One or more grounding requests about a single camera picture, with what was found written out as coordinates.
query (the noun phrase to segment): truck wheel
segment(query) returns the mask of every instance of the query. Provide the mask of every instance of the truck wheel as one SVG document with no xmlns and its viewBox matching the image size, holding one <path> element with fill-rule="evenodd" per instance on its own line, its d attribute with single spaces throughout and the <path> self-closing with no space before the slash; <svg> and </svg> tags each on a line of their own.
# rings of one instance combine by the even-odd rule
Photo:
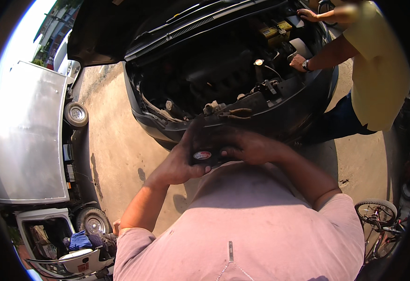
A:
<svg viewBox="0 0 410 281">
<path fill-rule="evenodd" d="M 88 124 L 89 115 L 83 104 L 70 102 L 66 104 L 64 115 L 66 121 L 74 130 L 80 130 Z"/>
<path fill-rule="evenodd" d="M 84 230 L 86 234 L 110 233 L 110 224 L 107 215 L 101 210 L 88 207 L 84 208 L 77 215 L 77 230 Z"/>
</svg>

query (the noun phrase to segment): wristwatch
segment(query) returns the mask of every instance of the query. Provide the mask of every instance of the wristwatch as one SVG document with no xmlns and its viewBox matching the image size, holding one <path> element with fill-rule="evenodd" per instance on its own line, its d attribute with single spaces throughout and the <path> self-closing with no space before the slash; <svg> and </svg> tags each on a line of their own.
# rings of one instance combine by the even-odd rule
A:
<svg viewBox="0 0 410 281">
<path fill-rule="evenodd" d="M 311 70 L 308 69 L 308 62 L 309 62 L 309 59 L 304 60 L 303 63 L 302 63 L 302 67 L 307 72 L 311 72 Z"/>
</svg>

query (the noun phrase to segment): pliers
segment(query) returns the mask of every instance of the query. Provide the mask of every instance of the pliers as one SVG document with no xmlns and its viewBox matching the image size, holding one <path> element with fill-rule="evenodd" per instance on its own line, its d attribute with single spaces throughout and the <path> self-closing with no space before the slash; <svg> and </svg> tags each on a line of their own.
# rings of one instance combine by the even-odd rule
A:
<svg viewBox="0 0 410 281">
<path fill-rule="evenodd" d="M 232 119 L 250 119 L 252 110 L 250 108 L 237 108 L 237 109 L 232 109 L 229 110 L 228 112 L 221 112 L 218 114 L 219 117 L 226 117 L 226 118 L 232 118 Z"/>
</svg>

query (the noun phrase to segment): oil stain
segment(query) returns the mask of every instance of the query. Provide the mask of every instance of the oil stain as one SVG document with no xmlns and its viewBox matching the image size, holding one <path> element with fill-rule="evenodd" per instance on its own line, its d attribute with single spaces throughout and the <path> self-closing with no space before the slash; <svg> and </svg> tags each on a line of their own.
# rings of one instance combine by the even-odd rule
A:
<svg viewBox="0 0 410 281">
<path fill-rule="evenodd" d="M 146 182 L 146 173 L 144 172 L 143 169 L 138 168 L 138 176 L 139 176 L 139 179 L 140 179 L 143 183 Z"/>
<path fill-rule="evenodd" d="M 94 156 L 94 153 L 91 153 L 91 164 L 93 165 L 94 186 L 96 187 L 96 191 L 99 194 L 100 199 L 102 200 L 103 194 L 102 194 L 102 190 L 100 189 L 99 173 L 97 172 L 96 157 Z"/>
</svg>

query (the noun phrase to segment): black car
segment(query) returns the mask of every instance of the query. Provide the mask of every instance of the black car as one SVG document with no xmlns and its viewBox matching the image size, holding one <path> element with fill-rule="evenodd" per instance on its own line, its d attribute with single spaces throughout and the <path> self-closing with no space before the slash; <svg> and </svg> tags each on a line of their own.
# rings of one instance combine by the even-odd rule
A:
<svg viewBox="0 0 410 281">
<path fill-rule="evenodd" d="M 89 0 L 68 58 L 82 67 L 123 61 L 136 120 L 172 149 L 192 119 L 235 124 L 284 142 L 298 138 L 332 99 L 338 68 L 289 66 L 332 39 L 301 20 L 297 0 Z"/>
</svg>

